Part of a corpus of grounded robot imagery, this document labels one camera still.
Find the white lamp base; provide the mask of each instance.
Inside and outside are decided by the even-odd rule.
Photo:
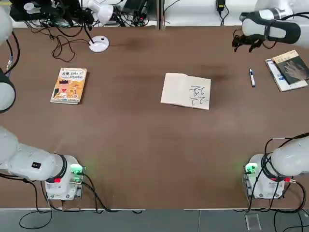
[[[89,49],[93,52],[103,52],[110,45],[110,42],[105,36],[98,35],[93,37],[92,40],[95,43],[89,41]]]

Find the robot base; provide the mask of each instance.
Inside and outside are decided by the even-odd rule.
[[[247,192],[248,198],[250,198],[250,196],[252,195],[252,189],[253,189],[255,180],[261,171],[262,157],[263,157],[263,154],[257,154],[257,155],[254,155],[249,160],[248,164],[250,163],[257,164],[256,168],[254,169],[255,173],[252,173],[252,174],[244,173],[244,183],[246,184],[245,190]],[[276,187],[277,187],[277,182],[269,179],[262,172],[260,177],[258,178],[258,181],[256,182],[253,196],[254,198],[260,198],[260,199],[272,199],[274,196]],[[282,196],[283,189],[284,189],[284,181],[280,181],[277,192],[275,193],[274,199],[278,199]]]
[[[82,180],[76,181],[76,175],[72,172],[72,165],[79,165],[77,159],[73,156],[64,156],[67,160],[67,171],[59,183],[48,183],[45,181],[47,198],[50,200],[70,201],[82,196]]]

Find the stacked books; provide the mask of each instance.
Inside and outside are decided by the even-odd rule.
[[[309,68],[295,50],[265,62],[280,92],[308,85],[306,80],[309,79]]]
[[[78,104],[81,101],[87,69],[61,68],[50,102]]]

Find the power adapter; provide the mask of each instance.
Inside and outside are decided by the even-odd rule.
[[[221,15],[221,12],[224,10],[225,0],[216,0],[217,1],[217,11],[219,15]]]

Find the desk lamp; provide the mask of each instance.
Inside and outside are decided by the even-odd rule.
[[[87,6],[89,9],[97,13],[98,20],[103,25],[105,25],[110,20],[113,10],[114,10],[113,6],[100,4],[99,2],[95,0],[89,0]],[[89,35],[86,29],[86,25],[84,25],[84,29],[90,39],[89,48],[91,51],[103,52],[108,48],[108,46],[110,45],[110,42],[105,36],[98,35],[98,36],[91,38],[91,36]]]

